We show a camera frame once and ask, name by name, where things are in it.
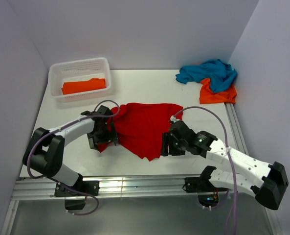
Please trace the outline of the red t shirt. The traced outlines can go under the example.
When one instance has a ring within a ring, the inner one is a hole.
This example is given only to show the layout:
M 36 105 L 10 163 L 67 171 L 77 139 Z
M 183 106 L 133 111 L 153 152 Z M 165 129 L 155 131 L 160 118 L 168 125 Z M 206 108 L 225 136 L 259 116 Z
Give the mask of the red t shirt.
M 158 159 L 162 134 L 169 131 L 171 116 L 182 108 L 172 103 L 128 103 L 111 108 L 118 113 L 112 118 L 118 143 L 141 159 Z

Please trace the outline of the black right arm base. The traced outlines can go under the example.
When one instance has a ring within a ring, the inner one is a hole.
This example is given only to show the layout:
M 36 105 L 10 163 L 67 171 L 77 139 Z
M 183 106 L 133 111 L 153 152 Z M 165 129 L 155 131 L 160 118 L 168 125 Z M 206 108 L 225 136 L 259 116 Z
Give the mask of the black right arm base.
M 182 189 L 186 193 L 196 193 L 202 207 L 215 207 L 229 197 L 226 188 L 217 188 L 201 177 L 186 177 Z

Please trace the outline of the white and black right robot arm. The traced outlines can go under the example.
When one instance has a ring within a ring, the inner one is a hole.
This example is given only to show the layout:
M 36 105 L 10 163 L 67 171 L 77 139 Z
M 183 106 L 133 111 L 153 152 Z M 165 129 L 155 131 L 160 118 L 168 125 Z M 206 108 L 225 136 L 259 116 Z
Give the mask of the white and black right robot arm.
M 201 156 L 229 168 L 222 170 L 206 166 L 198 177 L 185 178 L 187 193 L 227 191 L 248 194 L 262 206 L 277 210 L 289 185 L 285 167 L 279 163 L 262 162 L 234 148 L 226 147 L 216 136 L 200 131 L 185 134 L 162 135 L 162 156 L 182 156 L 186 152 Z

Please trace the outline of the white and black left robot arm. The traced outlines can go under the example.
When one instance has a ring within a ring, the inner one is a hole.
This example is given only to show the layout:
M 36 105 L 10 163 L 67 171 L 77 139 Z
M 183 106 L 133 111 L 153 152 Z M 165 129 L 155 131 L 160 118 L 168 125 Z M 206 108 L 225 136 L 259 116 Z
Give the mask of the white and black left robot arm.
M 67 124 L 53 128 L 38 128 L 34 131 L 23 156 L 23 164 L 27 167 L 31 178 L 31 170 L 53 181 L 64 184 L 71 195 L 79 195 L 84 191 L 83 176 L 63 164 L 64 148 L 86 135 L 90 149 L 100 151 L 101 145 L 118 143 L 114 127 L 115 114 L 107 107 L 101 106 L 97 111 L 84 111 Z

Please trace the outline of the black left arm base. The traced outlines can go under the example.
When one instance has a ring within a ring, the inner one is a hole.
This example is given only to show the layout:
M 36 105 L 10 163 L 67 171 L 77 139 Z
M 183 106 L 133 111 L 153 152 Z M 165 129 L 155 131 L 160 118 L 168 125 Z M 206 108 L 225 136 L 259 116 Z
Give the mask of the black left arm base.
M 74 186 L 66 186 L 62 183 L 57 183 L 54 191 L 54 197 L 65 199 L 65 209 L 68 212 L 80 214 L 79 211 L 84 209 L 88 198 L 93 198 L 96 201 L 95 212 L 99 207 L 99 200 L 96 198 L 99 192 L 99 181 L 82 181 Z

